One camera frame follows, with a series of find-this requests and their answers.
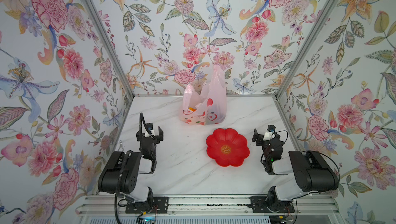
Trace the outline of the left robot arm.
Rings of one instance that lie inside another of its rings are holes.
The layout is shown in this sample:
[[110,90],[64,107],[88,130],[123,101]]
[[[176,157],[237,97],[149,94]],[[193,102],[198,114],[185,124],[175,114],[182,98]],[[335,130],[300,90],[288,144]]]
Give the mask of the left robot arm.
[[117,198],[126,200],[135,208],[150,209],[154,205],[152,189],[138,183],[139,174],[153,174],[157,165],[156,147],[164,140],[164,132],[137,132],[140,143],[139,151],[115,151],[111,154],[99,181],[98,190],[114,194]]

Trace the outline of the pink plastic bag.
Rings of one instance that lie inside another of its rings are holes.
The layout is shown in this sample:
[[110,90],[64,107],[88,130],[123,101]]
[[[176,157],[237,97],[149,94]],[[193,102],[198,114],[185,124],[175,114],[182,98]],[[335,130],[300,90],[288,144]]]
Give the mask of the pink plastic bag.
[[198,94],[192,85],[187,85],[179,119],[189,125],[214,125],[222,123],[227,113],[227,94],[224,71],[219,66],[213,67],[211,81],[205,83]]

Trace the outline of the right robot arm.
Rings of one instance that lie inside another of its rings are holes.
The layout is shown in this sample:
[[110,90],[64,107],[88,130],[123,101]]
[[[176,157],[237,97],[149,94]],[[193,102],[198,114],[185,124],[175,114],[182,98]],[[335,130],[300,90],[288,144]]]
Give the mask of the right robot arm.
[[263,154],[260,163],[271,176],[293,175],[293,178],[279,185],[272,186],[265,199],[252,203],[259,208],[267,208],[269,212],[277,213],[287,210],[293,201],[312,193],[334,191],[339,186],[340,177],[327,163],[327,155],[317,151],[289,151],[283,157],[284,141],[275,131],[274,126],[268,126],[265,134],[256,129],[252,142],[261,147]]

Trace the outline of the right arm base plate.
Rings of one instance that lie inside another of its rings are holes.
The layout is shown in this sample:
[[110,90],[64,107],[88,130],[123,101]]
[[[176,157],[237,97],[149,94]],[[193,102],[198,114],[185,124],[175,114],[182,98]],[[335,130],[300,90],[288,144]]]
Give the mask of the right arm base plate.
[[253,213],[294,213],[295,208],[292,201],[280,201],[275,197],[270,197],[268,200],[266,196],[252,196],[250,197],[250,204],[248,207],[253,210]]

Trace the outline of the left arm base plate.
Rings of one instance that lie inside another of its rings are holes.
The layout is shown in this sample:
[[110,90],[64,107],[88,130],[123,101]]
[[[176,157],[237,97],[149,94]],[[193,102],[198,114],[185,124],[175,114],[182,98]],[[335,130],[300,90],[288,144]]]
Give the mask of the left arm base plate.
[[169,197],[149,197],[145,202],[128,203],[126,214],[142,214],[144,212],[167,214],[169,207]]

